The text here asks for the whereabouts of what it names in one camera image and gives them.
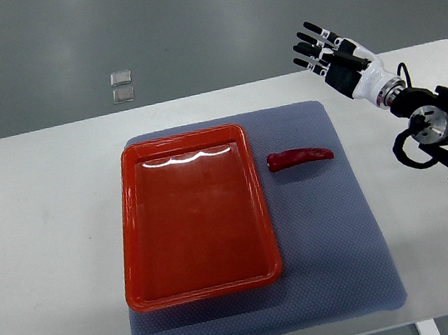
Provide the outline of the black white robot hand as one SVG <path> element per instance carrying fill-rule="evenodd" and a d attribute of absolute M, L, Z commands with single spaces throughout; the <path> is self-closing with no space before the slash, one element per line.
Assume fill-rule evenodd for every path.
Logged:
<path fill-rule="evenodd" d="M 304 32 L 293 50 L 296 66 L 324 79 L 336 92 L 348 98 L 365 99 L 385 107 L 385 95 L 393 88 L 403 88 L 405 81 L 385 70 L 380 58 L 366 47 L 347 37 L 304 22 Z"/>

